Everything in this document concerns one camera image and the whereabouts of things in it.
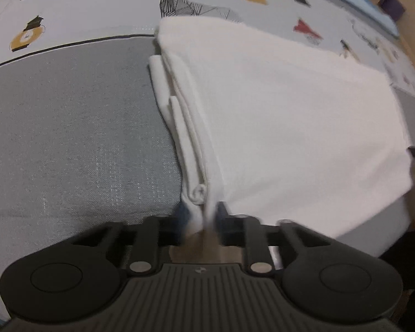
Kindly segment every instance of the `black line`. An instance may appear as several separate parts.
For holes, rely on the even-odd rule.
[[[8,61],[0,63],[0,67],[3,66],[3,65],[9,64],[11,62],[17,61],[19,59],[28,57],[28,56],[33,56],[33,55],[37,55],[38,53],[57,50],[58,48],[69,47],[69,46],[77,46],[77,45],[89,44],[91,42],[99,42],[99,41],[106,41],[106,40],[125,39],[125,38],[131,38],[131,37],[153,37],[153,36],[154,36],[154,34],[134,33],[132,35],[118,35],[118,36],[99,37],[99,38],[95,38],[95,39],[92,39],[92,40],[71,42],[71,43],[68,43],[68,44],[58,45],[58,46],[54,46],[54,47],[45,48],[44,50],[38,50],[38,51],[31,52],[31,53],[27,53],[26,55],[22,55],[22,56],[14,58],[14,59],[9,59]]]

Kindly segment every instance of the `deer illustration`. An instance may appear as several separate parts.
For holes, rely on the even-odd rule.
[[[188,0],[160,0],[160,11],[165,16],[212,16],[240,22],[240,17],[227,7],[204,5]]]

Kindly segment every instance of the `red shape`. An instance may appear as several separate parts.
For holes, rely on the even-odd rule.
[[[308,24],[306,24],[302,19],[298,19],[298,25],[293,27],[293,30],[296,32],[305,33],[306,35],[310,35],[315,38],[319,38],[322,40],[323,38],[317,34],[314,30],[312,30]]]

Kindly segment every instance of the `folded white garment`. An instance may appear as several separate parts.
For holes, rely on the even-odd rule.
[[[149,66],[192,232],[225,201],[337,237],[410,189],[407,129],[377,70],[210,17],[163,19],[158,42]]]

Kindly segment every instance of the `red print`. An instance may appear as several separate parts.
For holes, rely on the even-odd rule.
[[[302,19],[298,19],[298,25],[294,26],[293,28],[296,32],[305,33],[306,35],[315,37],[317,39],[322,40],[323,38],[317,34],[315,31],[313,31],[308,24],[306,24]]]

